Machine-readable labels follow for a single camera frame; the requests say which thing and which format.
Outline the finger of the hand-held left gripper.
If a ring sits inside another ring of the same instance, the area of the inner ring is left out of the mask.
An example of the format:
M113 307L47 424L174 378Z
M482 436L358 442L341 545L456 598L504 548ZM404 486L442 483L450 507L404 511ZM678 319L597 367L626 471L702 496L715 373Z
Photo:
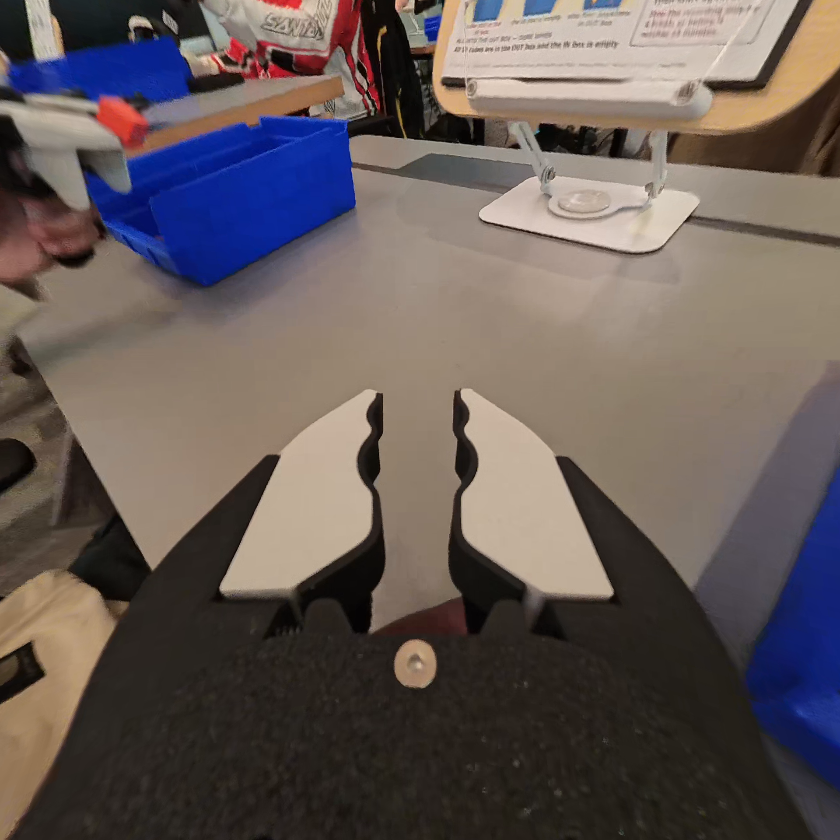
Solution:
M16 103L26 105L32 109L56 110L76 114L88 114L96 118L99 104L85 97L66 96L58 94L20 93L18 91L1 91L1 103Z
M16 128L24 159L49 185L49 198L71 209L90 205L86 172L113 191L128 194L132 184L123 147L91 115L69 112L2 112L1 128Z

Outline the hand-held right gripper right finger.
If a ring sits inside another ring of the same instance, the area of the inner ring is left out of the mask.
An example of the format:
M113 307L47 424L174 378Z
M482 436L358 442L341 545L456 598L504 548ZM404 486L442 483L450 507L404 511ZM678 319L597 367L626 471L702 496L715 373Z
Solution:
M471 388L454 397L449 573L477 633L499 602L526 627L554 602L609 603L615 587L559 461L525 423Z

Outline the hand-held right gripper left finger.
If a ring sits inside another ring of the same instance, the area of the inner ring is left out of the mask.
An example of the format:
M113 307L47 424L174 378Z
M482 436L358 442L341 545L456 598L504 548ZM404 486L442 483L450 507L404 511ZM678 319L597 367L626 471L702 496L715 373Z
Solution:
M281 451L219 585L234 601L284 601L304 616L334 600L352 629L371 629L385 567L380 473L383 394L367 389Z

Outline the red wooden cube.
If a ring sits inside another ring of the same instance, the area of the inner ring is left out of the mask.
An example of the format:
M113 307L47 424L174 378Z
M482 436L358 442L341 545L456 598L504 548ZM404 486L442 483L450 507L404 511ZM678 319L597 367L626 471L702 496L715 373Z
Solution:
M100 97L96 117L102 127L114 134L124 149L140 148L151 131L148 120L121 98Z

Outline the blue plastic bin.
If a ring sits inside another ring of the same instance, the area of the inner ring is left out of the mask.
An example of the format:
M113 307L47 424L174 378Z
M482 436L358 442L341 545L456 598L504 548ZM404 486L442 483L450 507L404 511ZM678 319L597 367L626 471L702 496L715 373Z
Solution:
M132 190L88 175L112 238L211 287L355 207L348 124L263 117L128 161Z
M79 90L101 96L168 102L190 94L192 73L171 38L79 49L63 58L13 64L9 80L22 93L58 94Z
M839 788L839 472L746 673L763 732Z

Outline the person's left hand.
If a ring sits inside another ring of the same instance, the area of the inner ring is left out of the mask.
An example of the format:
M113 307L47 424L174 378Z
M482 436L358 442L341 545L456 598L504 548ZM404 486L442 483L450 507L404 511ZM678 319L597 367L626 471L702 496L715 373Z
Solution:
M58 198L34 199L1 190L2 309L24 306L22 289L61 259L88 255L104 239L90 209L71 209Z

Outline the white printed card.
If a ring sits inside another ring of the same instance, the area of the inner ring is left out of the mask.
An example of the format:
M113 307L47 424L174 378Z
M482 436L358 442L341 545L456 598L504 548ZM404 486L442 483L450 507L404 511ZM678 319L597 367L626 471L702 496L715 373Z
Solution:
M36 61L57 60L65 56L63 38L50 1L24 1L30 45Z

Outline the person's black pants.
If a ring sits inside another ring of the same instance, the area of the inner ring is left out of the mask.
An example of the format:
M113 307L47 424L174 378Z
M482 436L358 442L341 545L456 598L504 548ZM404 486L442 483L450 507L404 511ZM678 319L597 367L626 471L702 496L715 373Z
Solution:
M118 513L94 532L68 571L115 602L131 602L152 573Z

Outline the brown wooden desk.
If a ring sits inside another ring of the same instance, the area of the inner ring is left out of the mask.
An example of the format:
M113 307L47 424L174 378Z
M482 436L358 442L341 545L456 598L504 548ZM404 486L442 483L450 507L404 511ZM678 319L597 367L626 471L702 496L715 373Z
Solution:
M245 80L232 87L157 103L144 112L150 134L127 156L164 149L239 123L255 125L262 117L308 112L342 95L340 76L288 77Z

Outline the black office chair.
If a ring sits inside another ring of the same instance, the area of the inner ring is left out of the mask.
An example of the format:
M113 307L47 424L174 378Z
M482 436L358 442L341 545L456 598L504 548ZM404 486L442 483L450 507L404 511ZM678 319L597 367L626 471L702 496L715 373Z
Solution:
M37 459L32 450L15 438L1 439L1 494L33 473Z

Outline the black jacket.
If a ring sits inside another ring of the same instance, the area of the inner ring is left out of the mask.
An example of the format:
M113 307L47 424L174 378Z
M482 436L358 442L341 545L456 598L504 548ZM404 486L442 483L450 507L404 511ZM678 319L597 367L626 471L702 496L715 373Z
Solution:
M377 101L373 125L398 139L423 140L423 91L395 3L363 1L361 23Z

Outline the instruction sheet on stand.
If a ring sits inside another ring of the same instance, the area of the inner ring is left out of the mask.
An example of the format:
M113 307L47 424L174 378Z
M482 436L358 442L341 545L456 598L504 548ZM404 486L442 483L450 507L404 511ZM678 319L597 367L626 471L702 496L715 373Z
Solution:
M447 2L437 37L438 102L462 117L505 119L533 175L479 211L500 228L640 256L662 249L699 205L666 188L671 133L719 135L762 128L793 111L838 71L838 2L810 2L763 87L713 87L678 80L470 79L442 82L443 59L460 2ZM533 126L573 124L643 130L651 173L643 185L562 173L540 150Z

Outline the printed instruction sheet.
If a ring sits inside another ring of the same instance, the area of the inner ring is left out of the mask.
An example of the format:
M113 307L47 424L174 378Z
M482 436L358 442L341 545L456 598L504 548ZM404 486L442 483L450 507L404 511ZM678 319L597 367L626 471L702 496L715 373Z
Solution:
M460 2L442 82L704 81L762 88L810 2Z

